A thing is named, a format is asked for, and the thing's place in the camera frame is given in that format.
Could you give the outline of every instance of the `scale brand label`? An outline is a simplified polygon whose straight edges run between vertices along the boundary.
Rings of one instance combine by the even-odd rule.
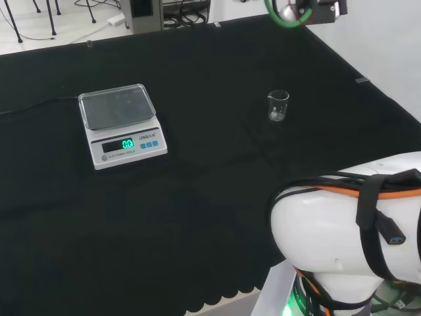
[[[157,137],[157,133],[152,133],[152,134],[149,134],[149,135],[143,135],[143,136],[140,136],[139,139],[140,140],[146,140],[147,138],[152,138],[152,137]]]

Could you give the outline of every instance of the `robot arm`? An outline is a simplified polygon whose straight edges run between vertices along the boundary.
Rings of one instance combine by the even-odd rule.
[[[334,23],[348,13],[347,0],[297,0],[278,10],[276,0],[264,0],[270,17],[284,28],[302,24]]]
[[[399,174],[409,169],[421,170],[421,153],[398,155],[347,169],[346,172],[362,176],[346,180],[343,187],[347,190],[351,184],[351,188],[358,188],[366,181],[365,176]],[[386,269],[394,279],[421,284],[418,248],[421,247],[418,245],[421,243],[418,241],[421,182],[419,172],[413,175],[399,191],[392,183],[401,181],[399,177],[389,182],[387,189],[383,186],[378,201],[375,195],[374,211],[382,213],[376,215],[375,222],[386,219],[380,226],[376,224]],[[321,190],[320,186],[312,185],[313,180],[299,182],[303,186],[293,185],[276,198],[271,214],[272,233],[285,258],[302,273],[294,289],[306,293],[307,285],[307,290],[313,292],[308,287],[312,284],[328,297],[330,307],[337,307],[332,308],[336,316],[356,315],[364,305],[370,307],[373,293],[386,278],[380,275],[381,271],[373,269],[370,250],[367,253],[363,245],[364,223],[359,223],[357,215],[359,191],[341,191],[335,186]],[[345,309],[340,303],[350,308]]]

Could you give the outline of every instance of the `small beaker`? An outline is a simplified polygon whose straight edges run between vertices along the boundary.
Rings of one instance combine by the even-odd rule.
[[[268,95],[269,118],[279,122],[287,113],[289,94],[284,90],[274,90]]]

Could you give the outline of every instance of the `green light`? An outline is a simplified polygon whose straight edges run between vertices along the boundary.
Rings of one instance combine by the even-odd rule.
[[[123,145],[123,149],[134,147],[133,141],[131,139],[130,140],[123,140],[122,145]]]
[[[285,306],[284,311],[282,312],[282,316],[293,316],[290,306]]]

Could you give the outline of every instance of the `white floor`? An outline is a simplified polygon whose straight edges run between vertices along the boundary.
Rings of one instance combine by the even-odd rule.
[[[32,0],[11,0],[8,1],[13,17],[18,26],[19,33],[30,38],[51,38],[51,25],[48,17],[47,5],[44,0],[37,0],[41,13],[37,13]],[[44,47],[67,45],[70,42],[90,34],[101,27],[107,25],[107,19],[120,14],[120,11],[110,5],[98,5],[92,8],[93,16],[97,23],[93,24],[87,7],[78,7],[74,5],[74,0],[59,0],[61,15],[58,16],[55,10],[54,0],[50,0],[53,20],[57,35],[54,40],[34,41],[23,39],[19,44],[14,30],[7,24],[0,14],[0,55],[39,49]],[[4,1],[0,1],[0,8],[10,21]],[[86,40],[101,40],[105,38],[115,38],[118,36],[130,35],[124,24],[119,26],[108,26]]]

